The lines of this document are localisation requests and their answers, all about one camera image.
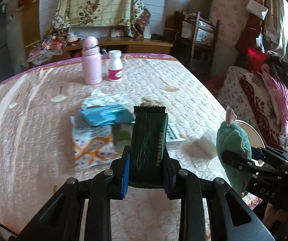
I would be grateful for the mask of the dark green snack wrapper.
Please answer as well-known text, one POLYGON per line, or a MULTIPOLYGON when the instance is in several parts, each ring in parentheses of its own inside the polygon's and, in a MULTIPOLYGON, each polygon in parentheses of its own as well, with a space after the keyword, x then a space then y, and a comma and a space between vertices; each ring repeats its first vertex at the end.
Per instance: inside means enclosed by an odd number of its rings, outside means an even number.
POLYGON ((164 185, 163 155, 168 114, 164 106, 135 106, 129 183, 132 187, 159 189, 164 185))

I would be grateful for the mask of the white tissue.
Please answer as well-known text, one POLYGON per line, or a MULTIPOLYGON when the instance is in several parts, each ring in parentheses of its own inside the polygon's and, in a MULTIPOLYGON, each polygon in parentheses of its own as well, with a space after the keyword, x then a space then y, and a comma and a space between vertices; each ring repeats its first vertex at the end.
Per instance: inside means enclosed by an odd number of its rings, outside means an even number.
POLYGON ((81 110, 102 106, 113 106, 117 104, 130 106, 131 101, 123 97, 120 93, 104 93, 100 89, 95 89, 90 96, 82 100, 81 110))

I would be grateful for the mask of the cream round trash bin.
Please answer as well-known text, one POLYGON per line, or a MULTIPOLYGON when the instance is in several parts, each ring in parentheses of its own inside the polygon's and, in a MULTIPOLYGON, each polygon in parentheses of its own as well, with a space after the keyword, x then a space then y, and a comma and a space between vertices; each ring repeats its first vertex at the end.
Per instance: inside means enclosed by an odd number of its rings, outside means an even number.
POLYGON ((240 128, 242 128, 247 133, 251 147, 253 148, 265 147, 265 143, 262 140, 262 137, 255 128, 253 128, 250 124, 242 120, 236 120, 236 123, 240 128))

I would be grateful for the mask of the white foam block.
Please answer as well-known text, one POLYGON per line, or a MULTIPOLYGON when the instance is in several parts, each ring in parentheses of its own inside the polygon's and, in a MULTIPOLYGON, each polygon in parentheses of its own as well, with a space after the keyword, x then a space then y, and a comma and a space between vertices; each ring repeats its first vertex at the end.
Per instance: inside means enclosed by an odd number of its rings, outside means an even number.
POLYGON ((207 154, 210 158, 217 157, 216 149, 217 133, 213 130, 208 130, 205 134, 197 140, 199 147, 207 154))

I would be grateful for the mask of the white orange patterned packet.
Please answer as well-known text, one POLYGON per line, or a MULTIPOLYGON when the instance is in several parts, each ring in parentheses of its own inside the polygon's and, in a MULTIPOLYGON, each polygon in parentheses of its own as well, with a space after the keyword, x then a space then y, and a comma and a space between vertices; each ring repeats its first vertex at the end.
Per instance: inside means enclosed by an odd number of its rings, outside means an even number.
POLYGON ((109 164, 121 157, 113 143, 111 125, 90 126, 80 116, 71 116, 70 121, 76 170, 109 164))

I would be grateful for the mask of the pink quilted table cover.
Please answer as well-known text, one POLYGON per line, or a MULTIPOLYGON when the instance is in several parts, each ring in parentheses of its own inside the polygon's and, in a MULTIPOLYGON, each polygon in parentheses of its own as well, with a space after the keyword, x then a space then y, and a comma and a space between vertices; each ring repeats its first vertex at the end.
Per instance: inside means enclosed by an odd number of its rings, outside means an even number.
POLYGON ((122 76, 84 81, 80 59, 44 65, 0 85, 0 223, 21 231, 69 177, 106 169, 131 142, 134 106, 164 106, 178 143, 169 155, 198 177, 226 178, 215 145, 226 112, 202 83, 165 54, 125 54, 122 76))

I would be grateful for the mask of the floral covered sofa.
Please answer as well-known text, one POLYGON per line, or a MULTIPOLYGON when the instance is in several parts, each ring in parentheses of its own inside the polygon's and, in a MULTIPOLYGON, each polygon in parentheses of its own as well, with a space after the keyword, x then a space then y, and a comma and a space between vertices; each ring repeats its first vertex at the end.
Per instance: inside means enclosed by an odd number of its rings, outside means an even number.
POLYGON ((237 118, 249 123, 265 145, 288 152, 288 134, 281 134, 269 92, 260 75, 231 66, 217 100, 233 109, 237 118))

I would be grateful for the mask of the white barcode box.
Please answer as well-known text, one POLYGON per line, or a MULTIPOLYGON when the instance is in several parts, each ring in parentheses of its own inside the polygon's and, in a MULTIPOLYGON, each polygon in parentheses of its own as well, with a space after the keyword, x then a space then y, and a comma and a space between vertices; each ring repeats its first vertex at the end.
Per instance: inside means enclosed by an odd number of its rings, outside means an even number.
POLYGON ((175 124, 169 123, 166 130, 166 148, 168 150, 177 149, 185 139, 180 135, 180 132, 175 124))

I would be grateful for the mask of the dark brown garment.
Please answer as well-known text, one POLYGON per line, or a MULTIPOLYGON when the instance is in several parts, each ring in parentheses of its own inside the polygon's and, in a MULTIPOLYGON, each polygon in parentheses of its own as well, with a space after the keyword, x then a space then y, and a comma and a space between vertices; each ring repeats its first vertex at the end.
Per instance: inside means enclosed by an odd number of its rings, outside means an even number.
POLYGON ((274 51, 268 51, 264 63, 269 66, 269 74, 283 82, 288 89, 288 62, 286 59, 274 51))

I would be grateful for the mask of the wooden chair with boxes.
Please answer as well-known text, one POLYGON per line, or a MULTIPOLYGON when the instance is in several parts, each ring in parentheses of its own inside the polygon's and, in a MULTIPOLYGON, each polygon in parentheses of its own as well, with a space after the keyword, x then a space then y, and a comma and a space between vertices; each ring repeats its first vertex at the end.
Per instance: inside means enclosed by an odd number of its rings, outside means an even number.
POLYGON ((220 20, 213 25, 199 11, 182 21, 174 40, 174 57, 195 76, 210 77, 219 28, 220 20))

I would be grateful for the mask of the white pink-labelled pill bottle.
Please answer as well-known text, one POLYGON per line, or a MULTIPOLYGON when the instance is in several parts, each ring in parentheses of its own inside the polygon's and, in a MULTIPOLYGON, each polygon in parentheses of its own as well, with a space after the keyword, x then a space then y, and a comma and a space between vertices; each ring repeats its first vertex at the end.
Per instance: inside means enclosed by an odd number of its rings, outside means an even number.
POLYGON ((121 55, 122 52, 120 50, 109 51, 108 77, 111 81, 118 81, 122 77, 123 64, 121 55))

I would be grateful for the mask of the pink thermos bottle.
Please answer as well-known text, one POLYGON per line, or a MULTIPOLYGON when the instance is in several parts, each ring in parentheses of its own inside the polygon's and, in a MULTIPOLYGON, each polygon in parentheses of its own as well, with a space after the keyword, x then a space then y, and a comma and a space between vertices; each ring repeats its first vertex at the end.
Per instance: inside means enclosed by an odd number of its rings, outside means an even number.
POLYGON ((84 40, 82 65, 87 85, 95 85, 102 81, 101 53, 97 38, 87 37, 84 40))

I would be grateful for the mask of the wooden tv cabinet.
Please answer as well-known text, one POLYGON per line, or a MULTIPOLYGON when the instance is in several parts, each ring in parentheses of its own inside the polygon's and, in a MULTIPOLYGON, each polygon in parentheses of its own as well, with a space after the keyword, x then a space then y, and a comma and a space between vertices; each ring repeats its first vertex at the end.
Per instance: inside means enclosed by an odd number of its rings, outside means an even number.
MULTIPOLYGON (((103 37, 99 38, 100 50, 120 50, 122 53, 157 53, 169 54, 173 44, 163 40, 133 39, 130 37, 103 37)), ((81 56, 79 51, 83 48, 83 42, 66 46, 62 49, 62 55, 55 55, 47 63, 77 58, 81 56)))

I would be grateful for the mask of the plastic bags with snacks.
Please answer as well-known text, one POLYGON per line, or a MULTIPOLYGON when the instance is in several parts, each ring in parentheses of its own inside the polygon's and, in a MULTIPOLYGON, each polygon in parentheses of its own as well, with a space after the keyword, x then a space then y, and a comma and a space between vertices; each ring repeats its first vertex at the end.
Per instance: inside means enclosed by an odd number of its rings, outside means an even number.
POLYGON ((28 63, 35 66, 50 61, 54 56, 62 55, 62 49, 67 45, 68 32, 65 29, 50 29, 43 39, 32 47, 28 54, 28 63))

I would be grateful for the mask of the floral cloth covered television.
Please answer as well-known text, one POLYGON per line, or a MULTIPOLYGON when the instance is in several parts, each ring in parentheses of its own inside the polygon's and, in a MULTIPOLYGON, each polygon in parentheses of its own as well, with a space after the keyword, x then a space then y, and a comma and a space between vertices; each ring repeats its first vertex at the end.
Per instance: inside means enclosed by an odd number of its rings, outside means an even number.
POLYGON ((51 30, 117 27, 129 37, 142 39, 150 18, 142 0, 59 0, 51 30))

